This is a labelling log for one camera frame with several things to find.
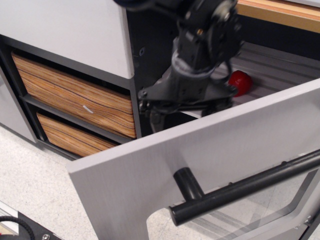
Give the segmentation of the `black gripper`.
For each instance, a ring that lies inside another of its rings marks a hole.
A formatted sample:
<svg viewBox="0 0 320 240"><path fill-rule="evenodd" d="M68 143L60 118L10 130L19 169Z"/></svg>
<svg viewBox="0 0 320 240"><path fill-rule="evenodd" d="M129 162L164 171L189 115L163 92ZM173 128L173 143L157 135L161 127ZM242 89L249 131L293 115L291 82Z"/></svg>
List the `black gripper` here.
<svg viewBox="0 0 320 240"><path fill-rule="evenodd" d="M139 113L150 114L152 132L165 129L167 114L195 109L205 117L231 108L232 98L238 92L228 84L232 68L228 67L227 75L221 78L214 78L215 70L215 67L204 71L170 67L153 85L139 90Z"/></svg>

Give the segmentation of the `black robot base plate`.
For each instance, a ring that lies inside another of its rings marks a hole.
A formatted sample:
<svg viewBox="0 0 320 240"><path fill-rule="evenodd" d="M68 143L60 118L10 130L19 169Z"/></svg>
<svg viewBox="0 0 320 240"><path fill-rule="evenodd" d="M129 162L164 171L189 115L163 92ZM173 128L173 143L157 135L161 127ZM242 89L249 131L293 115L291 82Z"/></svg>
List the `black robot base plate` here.
<svg viewBox="0 0 320 240"><path fill-rule="evenodd" d="M24 215L21 212L18 212L18 218L25 223L31 228L31 230L34 233L35 239L36 240L61 240L58 235L53 233L52 231L48 230L47 228L43 227L39 223L33 221L26 215ZM27 233L27 231L22 227L18 226L18 233L19 233L19 240L30 240L30 235Z"/></svg>

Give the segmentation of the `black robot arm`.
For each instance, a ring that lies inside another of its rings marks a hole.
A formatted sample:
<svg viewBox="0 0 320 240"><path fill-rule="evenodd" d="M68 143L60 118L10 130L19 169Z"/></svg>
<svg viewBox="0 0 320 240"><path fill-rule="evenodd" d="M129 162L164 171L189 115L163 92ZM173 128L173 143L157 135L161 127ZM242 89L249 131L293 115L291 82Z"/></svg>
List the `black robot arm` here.
<svg viewBox="0 0 320 240"><path fill-rule="evenodd" d="M234 0L119 0L129 11L151 9L176 20L171 65L165 77L138 92L139 112L154 133L164 129L168 115L201 111L207 116L232 107L237 94L229 77L214 78L225 64L232 71L243 41Z"/></svg>

